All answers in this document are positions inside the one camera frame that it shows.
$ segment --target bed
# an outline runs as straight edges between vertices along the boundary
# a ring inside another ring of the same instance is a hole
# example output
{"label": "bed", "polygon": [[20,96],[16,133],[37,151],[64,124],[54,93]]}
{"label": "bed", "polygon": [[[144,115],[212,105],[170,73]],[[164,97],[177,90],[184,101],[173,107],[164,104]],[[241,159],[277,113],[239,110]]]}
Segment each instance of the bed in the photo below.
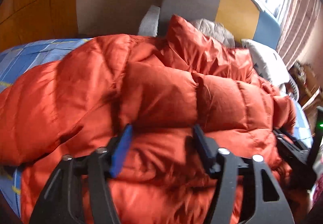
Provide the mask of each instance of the bed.
{"label": "bed", "polygon": [[[251,0],[163,0],[153,6],[139,28],[139,34],[163,36],[173,14],[186,20],[205,18],[222,23],[236,40],[253,39],[275,48],[280,26],[266,11],[259,11]],[[0,92],[34,66],[60,60],[70,51],[90,39],[53,39],[16,46],[0,53]],[[297,124],[295,136],[311,146],[311,132],[307,119],[295,101]],[[10,207],[20,216],[20,169],[0,168],[0,190]]]}

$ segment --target wall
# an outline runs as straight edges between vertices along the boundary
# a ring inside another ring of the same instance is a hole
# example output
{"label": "wall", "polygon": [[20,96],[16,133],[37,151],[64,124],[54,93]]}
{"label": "wall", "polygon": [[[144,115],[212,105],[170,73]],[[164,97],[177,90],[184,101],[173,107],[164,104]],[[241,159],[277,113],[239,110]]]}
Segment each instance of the wall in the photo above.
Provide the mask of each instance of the wall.
{"label": "wall", "polygon": [[323,5],[321,4],[318,21],[314,27],[308,43],[305,46],[303,52],[298,57],[302,63],[309,63],[318,82],[323,87]]}

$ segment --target white pillow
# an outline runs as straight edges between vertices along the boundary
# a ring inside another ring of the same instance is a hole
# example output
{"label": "white pillow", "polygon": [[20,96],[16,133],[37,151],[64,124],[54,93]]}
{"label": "white pillow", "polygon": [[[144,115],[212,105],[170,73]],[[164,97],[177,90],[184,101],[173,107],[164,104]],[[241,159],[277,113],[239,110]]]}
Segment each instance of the white pillow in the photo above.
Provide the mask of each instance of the white pillow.
{"label": "white pillow", "polygon": [[241,39],[241,44],[249,49],[254,69],[259,76],[275,86],[289,82],[287,68],[274,49],[251,39]]}

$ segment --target blue panel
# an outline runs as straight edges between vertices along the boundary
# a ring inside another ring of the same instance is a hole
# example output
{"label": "blue panel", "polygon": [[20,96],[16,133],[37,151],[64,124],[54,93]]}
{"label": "blue panel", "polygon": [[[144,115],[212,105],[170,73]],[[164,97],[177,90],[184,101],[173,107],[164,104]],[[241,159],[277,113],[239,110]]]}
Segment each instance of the blue panel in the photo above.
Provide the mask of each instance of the blue panel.
{"label": "blue panel", "polygon": [[132,125],[127,125],[124,129],[123,135],[121,136],[120,142],[111,157],[111,167],[109,169],[109,173],[112,178],[117,177],[117,175],[121,172],[123,162],[130,148],[131,139]]}
{"label": "blue panel", "polygon": [[14,83],[16,79],[28,69],[37,55],[38,53],[31,53],[18,56],[6,69],[1,80],[7,83]]}
{"label": "blue panel", "polygon": [[253,40],[276,49],[279,38],[280,26],[274,16],[266,11],[260,11]]}

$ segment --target gray pillow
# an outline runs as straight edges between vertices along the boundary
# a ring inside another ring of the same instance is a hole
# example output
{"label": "gray pillow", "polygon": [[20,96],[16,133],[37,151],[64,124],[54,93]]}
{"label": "gray pillow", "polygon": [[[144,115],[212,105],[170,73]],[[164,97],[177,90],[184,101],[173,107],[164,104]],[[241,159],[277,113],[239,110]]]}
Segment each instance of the gray pillow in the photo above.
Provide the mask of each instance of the gray pillow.
{"label": "gray pillow", "polygon": [[235,39],[232,33],[223,24],[207,19],[192,20],[190,23],[205,36],[213,37],[226,47],[235,47]]}

